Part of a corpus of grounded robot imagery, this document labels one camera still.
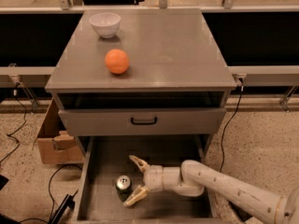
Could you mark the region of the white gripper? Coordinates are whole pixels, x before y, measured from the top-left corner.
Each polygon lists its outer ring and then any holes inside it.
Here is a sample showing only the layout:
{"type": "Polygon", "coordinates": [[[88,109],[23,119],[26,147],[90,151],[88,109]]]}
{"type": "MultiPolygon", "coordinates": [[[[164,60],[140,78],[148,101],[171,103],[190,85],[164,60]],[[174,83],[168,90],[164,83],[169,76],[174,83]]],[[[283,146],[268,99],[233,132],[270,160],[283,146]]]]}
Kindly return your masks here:
{"type": "Polygon", "coordinates": [[[130,155],[129,159],[144,173],[143,181],[145,186],[137,186],[131,195],[123,203],[124,207],[129,207],[144,199],[150,192],[159,192],[163,188],[163,167],[161,165],[151,165],[139,159],[135,155],[130,155]]]}

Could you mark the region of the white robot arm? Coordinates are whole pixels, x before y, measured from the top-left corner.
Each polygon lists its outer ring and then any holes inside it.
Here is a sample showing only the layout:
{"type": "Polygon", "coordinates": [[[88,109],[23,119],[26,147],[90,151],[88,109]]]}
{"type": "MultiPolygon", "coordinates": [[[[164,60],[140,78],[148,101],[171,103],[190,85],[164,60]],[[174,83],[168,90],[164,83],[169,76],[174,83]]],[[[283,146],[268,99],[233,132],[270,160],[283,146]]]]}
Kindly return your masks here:
{"type": "Polygon", "coordinates": [[[201,162],[186,160],[180,167],[149,165],[135,155],[129,159],[143,174],[144,186],[137,186],[124,201],[131,206],[151,192],[174,191],[178,195],[197,197],[204,188],[211,189],[264,224],[299,224],[299,189],[288,197],[257,188],[217,172],[201,162]]]}

